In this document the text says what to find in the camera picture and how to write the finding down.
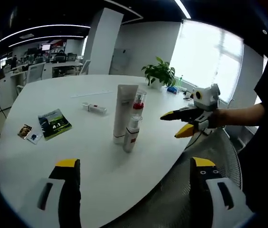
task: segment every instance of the ceiling light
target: ceiling light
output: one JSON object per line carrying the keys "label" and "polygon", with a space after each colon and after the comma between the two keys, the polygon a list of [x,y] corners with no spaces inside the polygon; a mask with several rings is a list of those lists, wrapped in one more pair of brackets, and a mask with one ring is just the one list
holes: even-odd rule
{"label": "ceiling light", "polygon": [[27,39],[27,40],[24,40],[24,41],[21,41],[21,42],[18,42],[18,43],[9,45],[9,48],[12,47],[12,46],[14,46],[14,45],[21,44],[21,43],[24,43],[24,42],[27,42],[27,41],[31,41],[31,40],[35,40],[35,39],[43,39],[43,38],[53,38],[53,37],[74,37],[74,38],[84,38],[84,37],[82,37],[82,36],[50,36],[50,37],[38,37],[38,38],[33,38],[33,39]]}
{"label": "ceiling light", "polygon": [[27,28],[27,29],[21,30],[19,32],[15,32],[13,34],[10,34],[7,37],[4,37],[3,39],[1,39],[0,42],[3,41],[3,40],[5,40],[5,39],[7,39],[8,37],[11,37],[11,36],[16,35],[16,34],[21,33],[21,32],[25,32],[25,31],[32,30],[32,29],[44,28],[44,27],[53,27],[53,26],[71,26],[71,27],[81,27],[81,28],[88,28],[88,29],[90,28],[89,26],[84,26],[84,25],[64,25],[64,24],[59,24],[59,25],[42,25],[42,26]]}
{"label": "ceiling light", "polygon": [[184,15],[186,16],[186,18],[191,19],[191,16],[190,16],[189,12],[187,11],[186,7],[183,5],[181,0],[174,0],[174,1],[179,6],[179,8],[181,8],[181,10],[184,13]]}

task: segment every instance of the green plant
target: green plant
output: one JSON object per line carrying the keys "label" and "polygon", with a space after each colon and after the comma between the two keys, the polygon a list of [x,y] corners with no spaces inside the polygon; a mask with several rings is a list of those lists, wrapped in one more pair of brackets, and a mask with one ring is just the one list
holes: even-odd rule
{"label": "green plant", "polygon": [[159,57],[156,57],[156,60],[159,62],[158,65],[149,64],[142,68],[145,79],[148,81],[148,86],[152,84],[156,78],[158,78],[160,82],[163,82],[165,86],[174,86],[175,69],[173,67],[170,68],[170,63],[163,62]]}

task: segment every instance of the potted plant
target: potted plant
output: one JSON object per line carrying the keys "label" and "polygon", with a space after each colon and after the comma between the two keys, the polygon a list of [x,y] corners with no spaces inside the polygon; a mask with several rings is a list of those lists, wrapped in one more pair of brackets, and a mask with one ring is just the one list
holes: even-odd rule
{"label": "potted plant", "polygon": [[175,69],[170,68],[169,62],[163,62],[159,57],[156,57],[159,62],[158,65],[146,65],[142,68],[144,76],[148,81],[148,86],[160,89],[162,86],[174,86],[175,85]]}

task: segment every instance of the white wall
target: white wall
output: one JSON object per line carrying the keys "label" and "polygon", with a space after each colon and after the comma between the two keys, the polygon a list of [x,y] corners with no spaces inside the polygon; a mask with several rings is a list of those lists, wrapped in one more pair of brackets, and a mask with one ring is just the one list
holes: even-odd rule
{"label": "white wall", "polygon": [[124,15],[104,8],[97,13],[89,31],[85,57],[91,60],[89,74],[109,74],[113,51]]}
{"label": "white wall", "polygon": [[125,74],[144,76],[142,67],[156,64],[156,56],[170,62],[180,25],[180,22],[156,21],[121,26],[115,48],[129,49]]}
{"label": "white wall", "polygon": [[12,55],[16,55],[18,59],[20,59],[23,55],[24,52],[26,52],[29,48],[39,48],[40,44],[45,44],[47,43],[47,40],[39,41],[39,42],[34,42],[30,44],[24,44],[21,46],[14,47],[12,50]]}
{"label": "white wall", "polygon": [[232,107],[243,108],[254,105],[257,98],[254,88],[262,77],[263,59],[263,56],[255,50],[244,45],[242,68],[232,97],[234,99]]}
{"label": "white wall", "polygon": [[[65,53],[67,54],[71,52],[80,56],[82,52],[83,40],[84,39],[68,39],[65,48]],[[26,52],[29,48],[39,48],[40,44],[45,44],[47,42],[48,40],[43,40],[14,47],[12,50],[12,54],[13,56],[16,55],[17,58],[21,58],[24,55],[24,52]]]}
{"label": "white wall", "polygon": [[80,56],[82,52],[83,40],[84,39],[68,39],[65,53],[73,53]]}

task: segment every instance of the card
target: card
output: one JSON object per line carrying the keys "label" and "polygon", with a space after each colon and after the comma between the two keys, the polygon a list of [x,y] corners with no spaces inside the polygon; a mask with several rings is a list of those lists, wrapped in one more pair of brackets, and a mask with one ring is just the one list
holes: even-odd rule
{"label": "card", "polygon": [[42,138],[43,133],[42,131],[31,131],[28,135],[28,137],[26,138],[27,140],[29,140],[30,142],[32,142],[33,144],[37,144],[38,141]]}
{"label": "card", "polygon": [[22,139],[26,139],[32,129],[33,128],[31,126],[25,124],[19,131],[18,136],[20,136]]}

